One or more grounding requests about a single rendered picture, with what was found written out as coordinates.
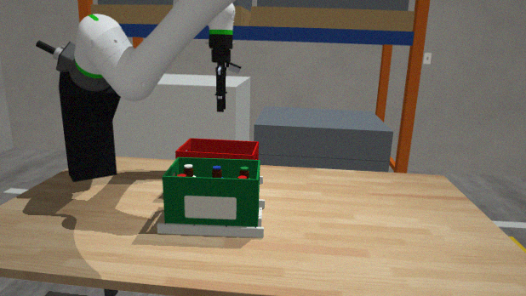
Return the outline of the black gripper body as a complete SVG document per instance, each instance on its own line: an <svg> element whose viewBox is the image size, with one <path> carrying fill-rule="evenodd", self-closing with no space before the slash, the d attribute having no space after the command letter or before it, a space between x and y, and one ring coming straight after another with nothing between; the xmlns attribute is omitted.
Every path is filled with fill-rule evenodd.
<svg viewBox="0 0 526 296"><path fill-rule="evenodd" d="M212 62L218 63L217 69L221 66L224 75L225 63L231 62L231 50L230 49L212 49Z"/></svg>

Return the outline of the green crate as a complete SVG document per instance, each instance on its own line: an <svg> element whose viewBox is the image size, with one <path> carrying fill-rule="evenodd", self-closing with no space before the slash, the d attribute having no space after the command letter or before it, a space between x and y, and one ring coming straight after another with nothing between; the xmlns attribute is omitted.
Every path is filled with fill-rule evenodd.
<svg viewBox="0 0 526 296"><path fill-rule="evenodd" d="M196 177L177 176L186 164ZM221 166L223 178L211 178L213 166ZM250 179L238 178L240 167L249 168ZM164 187L164 221L258 227L259 195L260 160L184 157Z"/></svg>

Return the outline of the blue bottle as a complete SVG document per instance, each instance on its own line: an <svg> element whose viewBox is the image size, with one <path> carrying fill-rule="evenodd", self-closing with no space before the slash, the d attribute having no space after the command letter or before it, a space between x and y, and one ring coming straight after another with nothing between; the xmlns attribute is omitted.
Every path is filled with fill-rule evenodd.
<svg viewBox="0 0 526 296"><path fill-rule="evenodd" d="M223 178L221 177L221 166L213 166L211 178Z"/></svg>

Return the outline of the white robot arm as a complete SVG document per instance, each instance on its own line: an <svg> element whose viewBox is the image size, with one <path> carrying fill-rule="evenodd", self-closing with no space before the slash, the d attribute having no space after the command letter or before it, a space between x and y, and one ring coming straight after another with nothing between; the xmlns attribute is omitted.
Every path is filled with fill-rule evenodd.
<svg viewBox="0 0 526 296"><path fill-rule="evenodd" d="M166 70L205 26L209 27L209 41L205 42L209 48L232 49L235 1L174 0L173 8L136 48L121 26L103 14L81 20L76 47L69 42L65 47L53 48L41 41L36 46L51 53L58 60L56 70L69 71L80 88L101 91L111 85L123 99L139 101L152 93Z"/></svg>

